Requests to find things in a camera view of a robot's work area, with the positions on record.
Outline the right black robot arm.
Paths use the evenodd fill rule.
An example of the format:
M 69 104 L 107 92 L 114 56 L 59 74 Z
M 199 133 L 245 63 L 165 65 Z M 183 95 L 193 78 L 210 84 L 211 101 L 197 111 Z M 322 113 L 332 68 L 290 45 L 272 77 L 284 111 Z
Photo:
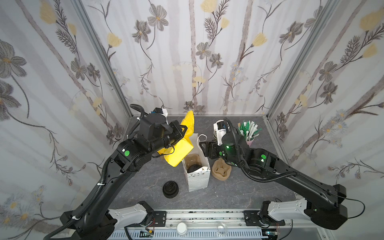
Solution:
M 302 196 L 300 200 L 288 202 L 264 201 L 258 212 L 263 224 L 310 220 L 322 228 L 337 230 L 348 220 L 348 209 L 342 204 L 347 198 L 344 186 L 321 183 L 292 168 L 277 155 L 251 148 L 229 119 L 220 121 L 219 126 L 224 135 L 198 142 L 205 157 L 221 158 L 227 165 L 240 168 L 254 182 L 276 182 Z

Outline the brown pulp cup carrier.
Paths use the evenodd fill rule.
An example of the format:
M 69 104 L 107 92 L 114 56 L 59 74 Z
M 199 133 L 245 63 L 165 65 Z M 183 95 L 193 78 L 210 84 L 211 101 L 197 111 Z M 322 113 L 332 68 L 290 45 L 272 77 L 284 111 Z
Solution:
M 232 167 L 221 158 L 216 160 L 211 168 L 211 174 L 219 181 L 226 181 L 232 171 Z
M 202 160 L 201 160 L 200 156 L 198 154 L 189 154 L 189 155 L 187 155 L 185 157 L 186 170 L 188 171 L 188 168 L 191 165 L 194 165 L 194 164 L 199 164 L 199 165 L 201 165 L 203 167 L 203 163 L 202 163 Z

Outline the white paper bag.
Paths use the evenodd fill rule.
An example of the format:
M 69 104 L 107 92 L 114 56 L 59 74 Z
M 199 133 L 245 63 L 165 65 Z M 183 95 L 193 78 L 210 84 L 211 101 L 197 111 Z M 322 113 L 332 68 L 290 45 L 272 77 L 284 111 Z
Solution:
M 199 143 L 205 142 L 207 136 L 204 134 L 193 134 L 190 137 L 193 149 L 183 159 L 184 173 L 187 180 L 189 192 L 208 187 L 211 167 L 208 158 L 204 156 Z

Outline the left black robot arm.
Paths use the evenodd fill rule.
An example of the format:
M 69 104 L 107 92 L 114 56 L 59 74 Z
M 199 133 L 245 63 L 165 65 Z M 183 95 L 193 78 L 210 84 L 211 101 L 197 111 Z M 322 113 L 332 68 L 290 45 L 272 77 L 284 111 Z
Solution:
M 114 232 L 117 219 L 112 217 L 109 206 L 123 186 L 153 158 L 159 158 L 163 148 L 176 148 L 187 133 L 188 127 L 177 120 L 168 123 L 163 109 L 155 108 L 146 113 L 144 108 L 131 104 L 140 112 L 138 121 L 130 129 L 128 137 L 105 161 L 100 180 L 87 198 L 74 211 L 62 214 L 62 226 L 47 234 L 46 240 L 66 229 L 75 232 L 71 240 L 106 240 Z

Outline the black cup lid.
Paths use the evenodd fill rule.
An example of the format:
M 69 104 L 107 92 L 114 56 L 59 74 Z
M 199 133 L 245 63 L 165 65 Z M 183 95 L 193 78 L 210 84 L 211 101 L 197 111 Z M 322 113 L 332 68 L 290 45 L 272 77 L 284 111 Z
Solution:
M 199 164 L 191 165 L 191 166 L 188 168 L 187 173 L 193 173 L 193 172 L 199 170 L 200 168 L 202 168 L 202 166 L 199 165 Z

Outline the single yellow napkin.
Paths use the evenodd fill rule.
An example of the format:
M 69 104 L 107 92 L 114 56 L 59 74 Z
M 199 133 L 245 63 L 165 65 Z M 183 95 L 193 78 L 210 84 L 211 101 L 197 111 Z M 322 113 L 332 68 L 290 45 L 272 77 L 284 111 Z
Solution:
M 181 125 L 186 126 L 188 129 L 185 136 L 176 143 L 174 148 L 163 148 L 158 151 L 158 154 L 165 155 L 166 162 L 172 167 L 176 167 L 186 155 L 188 155 L 194 148 L 190 137 L 195 130 L 195 116 L 193 111 L 188 111 L 185 118 L 182 120 Z

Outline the stack of black lids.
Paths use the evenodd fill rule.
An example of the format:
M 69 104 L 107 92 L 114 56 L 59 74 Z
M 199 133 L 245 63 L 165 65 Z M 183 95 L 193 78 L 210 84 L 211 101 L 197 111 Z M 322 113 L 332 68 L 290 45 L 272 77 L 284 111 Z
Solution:
M 163 185 L 163 194 L 166 198 L 172 199 L 179 193 L 179 186 L 175 181 L 168 181 Z

